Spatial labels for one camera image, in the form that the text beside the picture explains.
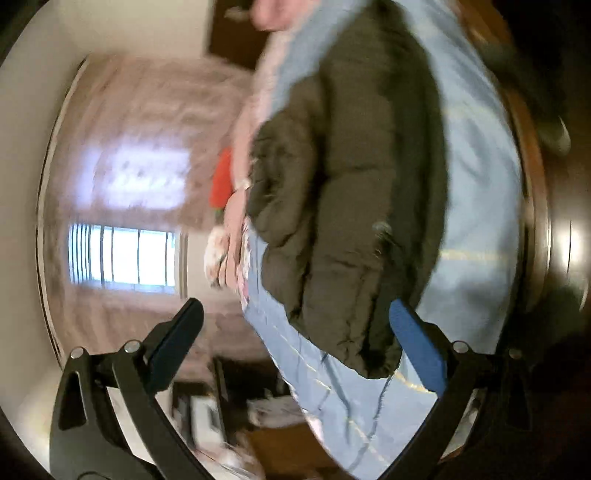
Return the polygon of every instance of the metal bolt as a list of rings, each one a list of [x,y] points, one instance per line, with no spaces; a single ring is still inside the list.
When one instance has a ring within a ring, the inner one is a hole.
[[[521,360],[521,357],[523,356],[523,354],[521,353],[521,350],[519,350],[517,348],[511,348],[511,349],[509,349],[509,356],[513,360]]]
[[[84,349],[81,346],[77,346],[70,352],[70,357],[76,360],[84,355]]]
[[[466,342],[453,342],[453,350],[456,353],[467,353],[470,347]]]
[[[129,342],[127,342],[125,344],[123,349],[125,350],[126,353],[135,353],[139,350],[139,347],[141,347],[141,346],[142,346],[142,344],[140,342],[138,342],[137,340],[130,340]]]

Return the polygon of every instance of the jacket sleeve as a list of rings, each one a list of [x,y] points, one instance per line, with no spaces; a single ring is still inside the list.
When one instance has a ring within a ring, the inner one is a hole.
[[[296,83],[288,105],[266,122],[253,143],[247,213],[272,247],[294,235],[316,197],[326,126],[325,94],[318,75]]]

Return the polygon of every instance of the red object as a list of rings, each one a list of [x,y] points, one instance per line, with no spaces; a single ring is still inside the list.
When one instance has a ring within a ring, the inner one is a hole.
[[[215,209],[223,210],[234,193],[230,176],[231,162],[232,149],[226,147],[220,153],[216,171],[213,173],[212,192],[209,195],[209,205]]]

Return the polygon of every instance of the wall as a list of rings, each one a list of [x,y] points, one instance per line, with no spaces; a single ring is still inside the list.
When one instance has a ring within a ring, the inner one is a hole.
[[[213,0],[54,0],[86,51],[197,58],[207,47]]]
[[[57,13],[52,2],[43,7],[0,67],[0,406],[29,448],[23,412],[35,389],[53,405],[59,371],[37,283],[37,190],[51,128],[83,58]],[[38,426],[48,433],[46,418]]]

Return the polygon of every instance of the dark green puffer jacket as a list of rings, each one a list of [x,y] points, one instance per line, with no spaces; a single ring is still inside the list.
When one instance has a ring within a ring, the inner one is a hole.
[[[321,350],[364,377],[391,375],[401,349],[389,305],[421,298],[447,195],[436,85],[395,3],[355,18],[252,156],[263,286]]]

